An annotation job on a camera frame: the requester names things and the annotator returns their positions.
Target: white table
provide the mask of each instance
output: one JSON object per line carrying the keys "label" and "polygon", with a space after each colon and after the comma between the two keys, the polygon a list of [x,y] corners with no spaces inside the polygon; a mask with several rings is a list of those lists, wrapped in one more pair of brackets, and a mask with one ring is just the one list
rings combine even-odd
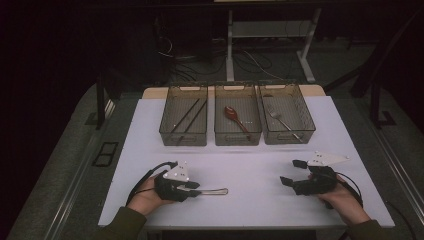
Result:
{"label": "white table", "polygon": [[258,146],[246,147],[215,145],[212,98],[208,102],[207,146],[165,147],[159,134],[165,100],[139,100],[99,225],[111,222],[119,207],[125,205],[132,187],[148,170],[166,161],[186,161],[190,179],[200,183],[199,189],[226,187],[229,194],[198,196],[161,207],[149,216],[145,229],[266,230],[344,226],[335,210],[326,209],[314,196],[295,195],[293,189],[283,186],[279,179],[280,176],[306,179],[309,171],[294,168],[292,160],[309,160],[314,151],[320,151],[349,156],[350,161],[334,165],[333,169],[359,185],[365,209],[372,218],[383,227],[394,226],[332,99],[313,96],[305,100],[317,128],[308,144],[271,146],[262,138]]}

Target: metal stand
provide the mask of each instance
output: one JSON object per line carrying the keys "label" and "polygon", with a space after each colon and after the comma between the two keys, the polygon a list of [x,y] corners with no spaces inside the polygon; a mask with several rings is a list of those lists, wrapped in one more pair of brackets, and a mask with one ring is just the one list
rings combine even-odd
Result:
{"label": "metal stand", "polygon": [[228,12],[227,81],[234,81],[233,66],[233,11]]}
{"label": "metal stand", "polygon": [[314,38],[315,29],[318,25],[319,15],[321,14],[321,8],[315,9],[314,16],[312,17],[312,22],[309,25],[308,35],[305,39],[305,46],[302,51],[297,51],[297,57],[299,58],[299,62],[302,65],[303,72],[305,73],[306,80],[309,83],[315,82],[315,77],[312,74],[311,67],[309,67],[308,60],[306,60],[306,56],[308,55],[309,48],[311,47],[312,40]]}
{"label": "metal stand", "polygon": [[[302,69],[305,73],[306,80],[309,83],[315,82],[315,77],[312,74],[312,70],[309,67],[309,63],[306,60],[306,56],[308,55],[309,48],[311,47],[312,40],[314,38],[315,29],[318,24],[318,19],[321,14],[321,8],[317,8],[314,11],[314,15],[311,20],[311,24],[309,25],[308,31],[306,33],[305,45],[301,51],[297,51],[297,56],[299,62],[302,66]],[[232,56],[232,42],[233,42],[233,11],[229,11],[228,14],[228,40],[227,40],[227,81],[234,81],[234,66],[233,66],[233,56]]]}

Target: sleeve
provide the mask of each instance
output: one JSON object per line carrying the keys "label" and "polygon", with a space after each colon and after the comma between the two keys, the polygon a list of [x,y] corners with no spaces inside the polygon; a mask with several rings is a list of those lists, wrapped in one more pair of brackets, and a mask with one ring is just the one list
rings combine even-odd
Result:
{"label": "sleeve", "polygon": [[348,228],[347,233],[352,240],[389,240],[389,235],[376,220],[363,222]]}
{"label": "sleeve", "polygon": [[94,234],[93,240],[135,240],[145,223],[144,215],[121,207],[112,222]]}

